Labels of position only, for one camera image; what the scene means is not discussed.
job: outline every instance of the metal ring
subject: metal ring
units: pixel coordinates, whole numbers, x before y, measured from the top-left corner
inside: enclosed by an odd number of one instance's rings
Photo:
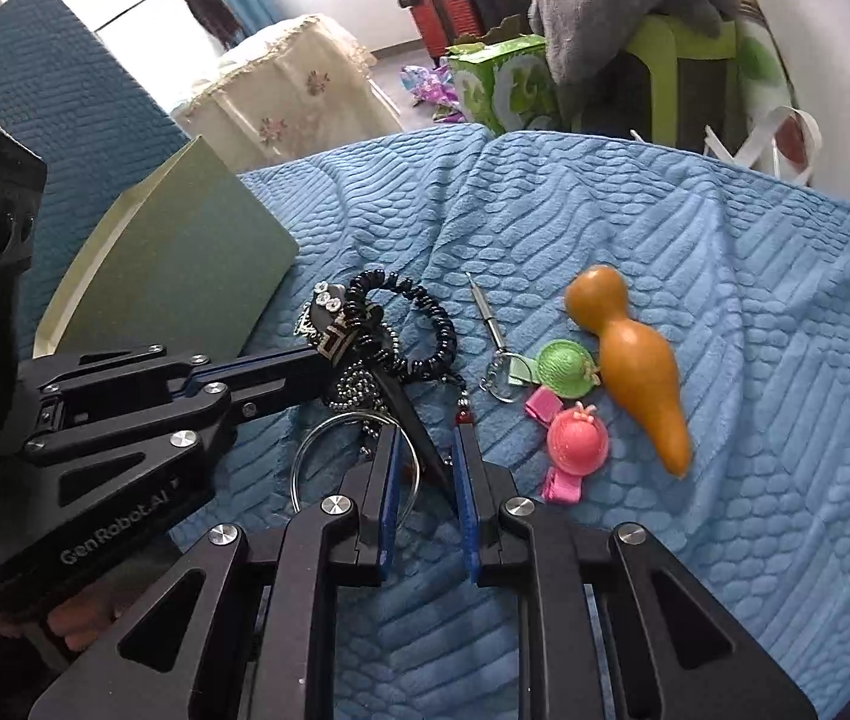
[[[292,498],[292,509],[294,509],[296,514],[302,511],[301,500],[298,497],[298,477],[301,475],[302,463],[305,460],[305,453],[312,448],[312,444],[315,443],[316,439],[321,436],[322,433],[330,428],[336,427],[337,425],[352,425],[358,422],[369,421],[378,422],[380,425],[393,425],[398,428],[398,432],[402,434],[402,439],[409,447],[409,452],[412,453],[412,491],[409,493],[409,500],[406,502],[405,508],[402,509],[401,514],[398,515],[398,527],[400,528],[404,525],[405,520],[408,519],[409,514],[412,513],[412,508],[415,505],[415,501],[418,499],[418,488],[421,486],[422,472],[421,466],[418,464],[418,455],[398,420],[393,419],[390,416],[382,415],[381,413],[369,412],[368,410],[354,410],[354,412],[343,412],[329,416],[329,418],[324,422],[313,427],[311,432],[308,433],[308,436],[305,437],[305,440],[303,440],[301,446],[298,447],[298,451],[295,452],[294,460],[292,460],[292,474],[289,476],[289,494]]]
[[[492,383],[493,378],[489,376],[489,373],[494,369],[496,362],[500,362],[500,360],[503,359],[521,360],[522,365],[525,366],[525,370],[529,371],[529,377],[532,376],[532,368],[529,367],[529,364],[525,361],[525,358],[522,357],[522,355],[515,354],[514,352],[496,351],[495,354],[492,355],[489,366],[486,367],[486,375],[484,375],[484,378],[479,381],[479,389],[486,391],[489,395],[495,398],[495,400],[501,403],[518,403],[518,401],[522,399],[521,395],[518,397],[507,398],[505,395],[499,394],[499,392],[495,391],[495,386]]]

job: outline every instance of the floor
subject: floor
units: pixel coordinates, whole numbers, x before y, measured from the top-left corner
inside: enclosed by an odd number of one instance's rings
[[[424,49],[412,49],[396,55],[387,55],[378,60],[378,64],[371,69],[372,79],[385,92],[401,112],[400,119],[402,127],[408,130],[424,129],[432,127],[432,114],[435,111],[433,105],[422,103],[413,105],[412,95],[402,86],[399,71],[405,65],[419,65],[430,68],[433,66],[432,57]]]

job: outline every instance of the blue blanket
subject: blue blanket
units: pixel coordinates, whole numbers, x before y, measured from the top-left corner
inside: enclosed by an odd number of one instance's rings
[[[594,340],[561,295],[595,263],[630,284],[633,314],[671,341],[695,446],[668,476],[633,420],[601,389],[611,455],[571,514],[648,525],[806,690],[822,718],[850,696],[850,205],[693,154],[642,143],[462,125],[356,143],[247,186],[287,225],[301,255],[249,350],[295,343],[312,285],[365,266],[423,280],[460,335],[475,386],[491,353],[467,289],[478,276],[513,348]],[[428,323],[390,305],[412,355]],[[486,459],[536,493],[542,430],[520,406],[476,389]],[[452,392],[412,389],[447,450]],[[234,520],[289,516],[295,445],[321,418],[309,405],[247,425],[220,466],[217,498],[177,530],[183,544]],[[335,487],[348,437],[310,466],[306,494]],[[513,718],[514,602],[468,584],[441,503],[419,504],[393,576],[342,598],[337,717]]]

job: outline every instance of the bolt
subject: bolt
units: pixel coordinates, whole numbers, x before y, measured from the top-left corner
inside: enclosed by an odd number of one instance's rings
[[[625,522],[618,526],[619,541],[624,541],[627,544],[642,544],[645,542],[645,536],[648,532],[641,525],[635,522]]]
[[[169,439],[172,446],[177,446],[184,449],[186,446],[193,445],[198,440],[198,433],[193,430],[179,430],[177,433],[172,433]]]
[[[321,502],[321,511],[326,514],[332,514],[333,517],[337,517],[339,514],[345,514],[351,508],[352,502],[345,495],[329,495]]]
[[[527,517],[535,511],[535,502],[531,498],[523,498],[521,495],[508,498],[505,501],[505,511],[513,517]]]
[[[227,522],[222,523],[222,525],[216,525],[208,532],[208,541],[211,541],[217,547],[230,544],[236,538],[239,538],[239,529]]]

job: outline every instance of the orange gourd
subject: orange gourd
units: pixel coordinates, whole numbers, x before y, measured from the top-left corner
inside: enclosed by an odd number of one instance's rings
[[[678,400],[678,365],[668,341],[628,318],[628,287],[618,271],[593,266],[565,291],[565,310],[599,337],[601,381],[644,428],[665,469],[683,478],[692,445]]]

